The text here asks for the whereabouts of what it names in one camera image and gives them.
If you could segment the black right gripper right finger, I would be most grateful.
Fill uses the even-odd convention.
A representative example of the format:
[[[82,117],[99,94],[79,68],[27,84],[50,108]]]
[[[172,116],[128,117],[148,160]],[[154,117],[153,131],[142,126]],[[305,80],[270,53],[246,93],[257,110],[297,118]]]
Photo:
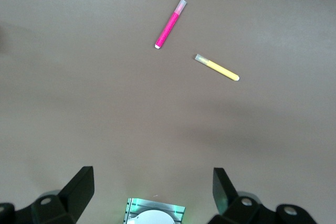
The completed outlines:
[[[255,195],[238,193],[223,168],[213,169],[213,198],[218,210],[209,223],[316,223],[303,208],[278,205],[266,208]]]

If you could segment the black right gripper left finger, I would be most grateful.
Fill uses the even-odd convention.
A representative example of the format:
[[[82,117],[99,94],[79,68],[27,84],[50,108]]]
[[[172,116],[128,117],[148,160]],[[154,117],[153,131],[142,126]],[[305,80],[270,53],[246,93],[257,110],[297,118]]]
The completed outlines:
[[[1,203],[1,223],[77,223],[93,195],[93,167],[84,166],[60,192],[41,196],[23,209]]]

